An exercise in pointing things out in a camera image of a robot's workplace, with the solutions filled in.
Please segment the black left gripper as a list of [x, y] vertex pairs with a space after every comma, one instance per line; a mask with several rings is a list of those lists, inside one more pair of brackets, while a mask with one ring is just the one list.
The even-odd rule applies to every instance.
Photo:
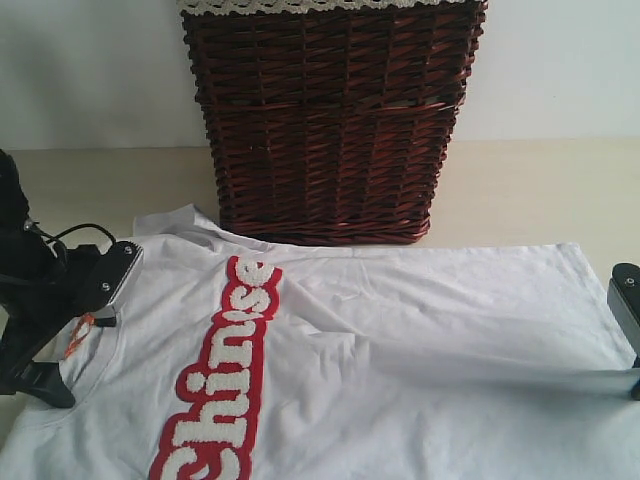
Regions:
[[1, 393], [74, 406], [59, 364], [34, 357], [76, 318], [115, 327], [143, 257], [143, 248], [131, 241], [118, 241], [104, 253], [95, 245], [68, 250], [60, 244], [3, 242], [1, 306], [8, 321], [1, 335]]

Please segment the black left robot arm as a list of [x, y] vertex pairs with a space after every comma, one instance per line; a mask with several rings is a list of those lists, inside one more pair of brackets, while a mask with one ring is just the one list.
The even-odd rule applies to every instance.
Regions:
[[24, 393], [55, 408], [75, 397], [58, 363], [35, 356], [68, 324], [75, 349], [90, 328], [116, 326], [143, 265], [143, 249], [108, 238], [68, 248], [61, 234], [44, 232], [30, 206], [11, 155], [1, 155], [1, 306], [8, 320], [1, 334], [1, 392]]

